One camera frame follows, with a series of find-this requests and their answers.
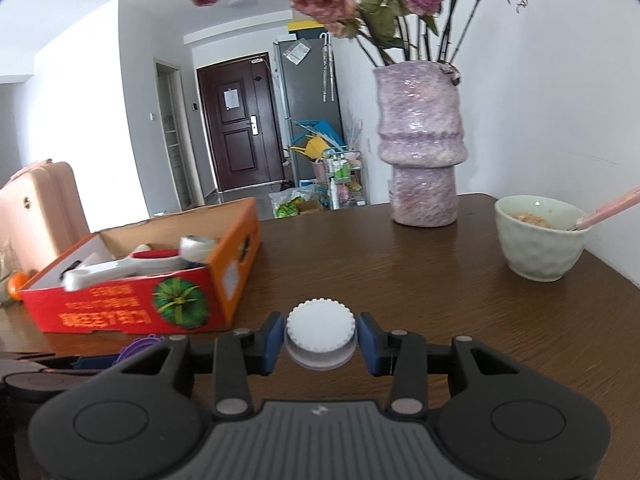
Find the white round tape roll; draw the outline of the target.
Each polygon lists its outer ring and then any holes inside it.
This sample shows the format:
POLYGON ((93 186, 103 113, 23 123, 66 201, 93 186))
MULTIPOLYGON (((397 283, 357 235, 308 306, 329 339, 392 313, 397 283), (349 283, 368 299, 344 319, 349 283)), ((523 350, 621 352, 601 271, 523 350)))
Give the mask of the white round tape roll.
POLYGON ((208 237, 185 235, 180 238, 179 256, 190 263, 206 263, 216 244, 216 240, 208 237))

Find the white ridged round jar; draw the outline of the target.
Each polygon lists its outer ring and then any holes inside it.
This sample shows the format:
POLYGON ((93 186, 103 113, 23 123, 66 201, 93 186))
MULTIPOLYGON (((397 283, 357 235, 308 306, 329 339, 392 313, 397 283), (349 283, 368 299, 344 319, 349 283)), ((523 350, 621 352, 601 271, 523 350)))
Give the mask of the white ridged round jar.
POLYGON ((307 370, 336 370, 356 351, 356 318, 339 301, 306 300, 286 318, 284 345, 291 359, 307 370))

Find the lilac ceramic vase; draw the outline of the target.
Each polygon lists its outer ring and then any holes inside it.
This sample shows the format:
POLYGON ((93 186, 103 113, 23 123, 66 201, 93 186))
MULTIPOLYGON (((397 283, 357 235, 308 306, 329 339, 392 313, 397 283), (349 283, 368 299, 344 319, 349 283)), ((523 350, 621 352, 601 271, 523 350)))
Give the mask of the lilac ceramic vase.
POLYGON ((468 159, 460 110, 460 73, 449 63, 408 61, 373 71, 378 157, 390 165, 392 218, 440 228, 458 218, 454 168, 468 159))

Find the dark brown entrance door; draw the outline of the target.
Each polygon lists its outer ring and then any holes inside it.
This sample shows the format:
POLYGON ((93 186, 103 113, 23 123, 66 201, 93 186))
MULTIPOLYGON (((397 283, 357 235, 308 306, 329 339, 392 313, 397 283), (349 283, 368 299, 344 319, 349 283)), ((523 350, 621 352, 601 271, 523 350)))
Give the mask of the dark brown entrance door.
POLYGON ((221 191, 282 181, 283 150, 268 55, 201 67, 196 76, 221 191))

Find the grey refrigerator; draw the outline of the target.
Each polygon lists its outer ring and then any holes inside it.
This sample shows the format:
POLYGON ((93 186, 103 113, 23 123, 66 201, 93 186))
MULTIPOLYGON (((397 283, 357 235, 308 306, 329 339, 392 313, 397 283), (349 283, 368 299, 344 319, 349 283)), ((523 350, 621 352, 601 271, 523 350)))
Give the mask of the grey refrigerator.
POLYGON ((276 75, 284 114, 285 154, 292 162, 294 181, 311 179, 311 160, 290 146, 303 148, 310 131, 302 122, 324 120, 343 141, 342 114, 333 73, 331 51, 326 51, 328 37, 323 29, 300 32, 293 39, 273 45, 276 75))

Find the pale green ceramic bowl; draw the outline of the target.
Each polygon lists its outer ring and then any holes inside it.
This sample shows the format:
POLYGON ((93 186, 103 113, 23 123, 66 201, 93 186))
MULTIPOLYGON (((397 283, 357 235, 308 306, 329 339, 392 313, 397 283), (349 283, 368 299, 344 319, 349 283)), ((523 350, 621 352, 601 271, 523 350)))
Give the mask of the pale green ceramic bowl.
POLYGON ((498 240, 506 264, 521 278, 551 283, 576 264, 588 230, 574 231, 585 211, 553 198, 512 195, 495 202, 498 240))

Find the yellow blue folded items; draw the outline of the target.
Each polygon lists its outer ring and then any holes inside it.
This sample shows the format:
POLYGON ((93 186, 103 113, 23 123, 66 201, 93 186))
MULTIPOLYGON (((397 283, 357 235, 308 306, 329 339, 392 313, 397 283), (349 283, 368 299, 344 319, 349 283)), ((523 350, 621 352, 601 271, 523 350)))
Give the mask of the yellow blue folded items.
POLYGON ((293 153, 302 154, 305 157, 316 160, 322 159, 327 150, 344 152, 346 144, 342 137, 324 119, 321 120, 301 120, 294 122, 297 128, 301 128, 303 133, 296 136, 288 150, 293 153))

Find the green plastic bag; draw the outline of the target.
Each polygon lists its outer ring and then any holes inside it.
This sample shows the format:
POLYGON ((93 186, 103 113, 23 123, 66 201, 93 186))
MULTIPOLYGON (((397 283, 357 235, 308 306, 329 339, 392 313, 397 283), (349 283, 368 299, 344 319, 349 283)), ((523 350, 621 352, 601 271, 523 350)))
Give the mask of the green plastic bag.
POLYGON ((323 210, 315 185, 287 188, 284 191, 270 193, 269 198, 273 217, 276 219, 291 218, 323 210))

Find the pink spoon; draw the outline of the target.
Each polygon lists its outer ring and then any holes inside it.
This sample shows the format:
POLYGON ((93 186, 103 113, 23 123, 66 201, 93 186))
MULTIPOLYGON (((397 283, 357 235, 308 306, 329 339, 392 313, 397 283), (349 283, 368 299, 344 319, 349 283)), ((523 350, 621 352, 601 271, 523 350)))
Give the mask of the pink spoon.
POLYGON ((592 226, 615 216, 616 214, 620 214, 625 210, 628 210, 634 206, 637 206, 640 203, 640 188, 635 188, 634 190, 626 193, 612 202, 609 202, 596 211, 593 211, 591 214, 586 214, 582 218, 579 218, 574 226, 572 227, 573 231, 582 231, 588 230, 592 226))

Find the red white lint brush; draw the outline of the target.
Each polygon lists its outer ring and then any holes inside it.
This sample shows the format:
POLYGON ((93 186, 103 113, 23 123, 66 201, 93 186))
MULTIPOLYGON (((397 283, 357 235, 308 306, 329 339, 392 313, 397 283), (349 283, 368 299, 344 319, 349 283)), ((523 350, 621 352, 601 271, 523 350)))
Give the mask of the red white lint brush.
POLYGON ((151 249, 133 252, 126 258, 78 266, 67 271, 62 278, 66 292, 99 285, 101 283, 130 278, 130 276, 160 275, 186 269, 189 263, 177 249, 151 249))

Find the orange fruit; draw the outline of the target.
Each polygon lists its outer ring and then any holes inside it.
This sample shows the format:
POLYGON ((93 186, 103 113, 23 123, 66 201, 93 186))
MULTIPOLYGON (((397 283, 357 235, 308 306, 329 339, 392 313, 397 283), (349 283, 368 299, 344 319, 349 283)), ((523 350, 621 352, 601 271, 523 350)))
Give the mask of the orange fruit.
POLYGON ((27 286, 31 278, 32 274, 22 271, 13 272, 6 282, 6 291, 9 298, 13 301, 21 301, 22 290, 27 286))

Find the red cardboard tray box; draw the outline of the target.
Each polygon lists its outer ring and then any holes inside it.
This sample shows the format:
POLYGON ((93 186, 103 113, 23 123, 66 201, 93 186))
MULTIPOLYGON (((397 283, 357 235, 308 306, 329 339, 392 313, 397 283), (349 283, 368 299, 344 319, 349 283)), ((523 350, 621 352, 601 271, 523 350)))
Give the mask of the red cardboard tray box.
POLYGON ((22 299, 43 333, 221 332, 232 325, 261 242, 252 198, 170 214, 85 237, 37 273, 22 299), (91 257, 109 266, 125 258, 169 266, 181 258, 183 240, 205 255, 178 269, 98 278, 77 290, 65 284, 91 257))

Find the pink hard suitcase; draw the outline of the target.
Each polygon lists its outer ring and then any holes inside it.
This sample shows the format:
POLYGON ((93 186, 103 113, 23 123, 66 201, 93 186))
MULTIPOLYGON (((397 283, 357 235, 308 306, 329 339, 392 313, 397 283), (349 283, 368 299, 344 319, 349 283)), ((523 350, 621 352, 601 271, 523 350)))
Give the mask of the pink hard suitcase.
POLYGON ((11 247, 20 270, 39 272, 89 234, 66 162, 27 166, 1 189, 1 245, 11 247))

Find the metal storage rack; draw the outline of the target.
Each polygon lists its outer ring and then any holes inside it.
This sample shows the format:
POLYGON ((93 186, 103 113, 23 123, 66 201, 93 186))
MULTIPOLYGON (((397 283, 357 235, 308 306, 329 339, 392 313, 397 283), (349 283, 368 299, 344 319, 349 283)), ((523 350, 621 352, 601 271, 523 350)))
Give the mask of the metal storage rack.
POLYGON ((326 189, 331 210, 367 205, 361 173, 361 152, 348 148, 327 148, 323 152, 326 189))

